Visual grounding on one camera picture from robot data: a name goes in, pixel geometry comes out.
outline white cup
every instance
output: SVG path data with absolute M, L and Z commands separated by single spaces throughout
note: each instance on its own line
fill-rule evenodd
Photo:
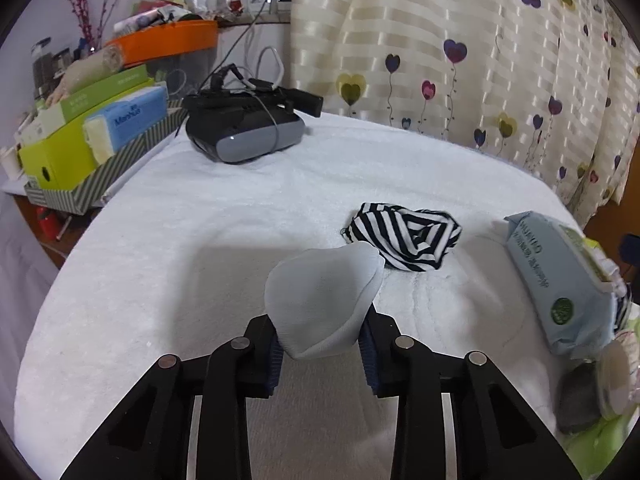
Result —
M 6 175 L 11 180 L 18 180 L 22 175 L 22 168 L 18 162 L 18 153 L 15 146 L 0 148 L 0 164 Z

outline red fire extinguisher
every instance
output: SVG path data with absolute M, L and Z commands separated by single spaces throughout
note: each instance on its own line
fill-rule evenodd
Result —
M 40 224 L 40 228 L 44 235 L 49 240 L 56 240 L 56 236 L 58 236 L 62 226 L 60 225 L 60 221 L 58 220 L 55 211 L 47 207 L 40 206 L 36 208 L 36 213 L 38 215 L 38 223 Z

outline blue tissue box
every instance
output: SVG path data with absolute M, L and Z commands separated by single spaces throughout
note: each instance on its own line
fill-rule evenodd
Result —
M 106 105 L 84 121 L 84 138 L 98 164 L 166 117 L 163 86 L 150 86 Z

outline striped box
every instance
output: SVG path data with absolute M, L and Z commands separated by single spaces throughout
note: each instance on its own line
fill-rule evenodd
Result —
M 169 101 L 169 115 L 145 133 L 129 141 L 122 149 L 99 166 L 72 190 L 42 189 L 35 178 L 29 177 L 24 186 L 29 202 L 58 211 L 83 215 L 102 194 L 141 156 L 180 127 L 187 111 L 180 101 Z

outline green logo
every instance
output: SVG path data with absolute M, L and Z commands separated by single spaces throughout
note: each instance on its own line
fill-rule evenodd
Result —
M 551 319 L 556 325 L 567 324 L 574 316 L 574 304 L 569 298 L 558 298 L 551 307 Z

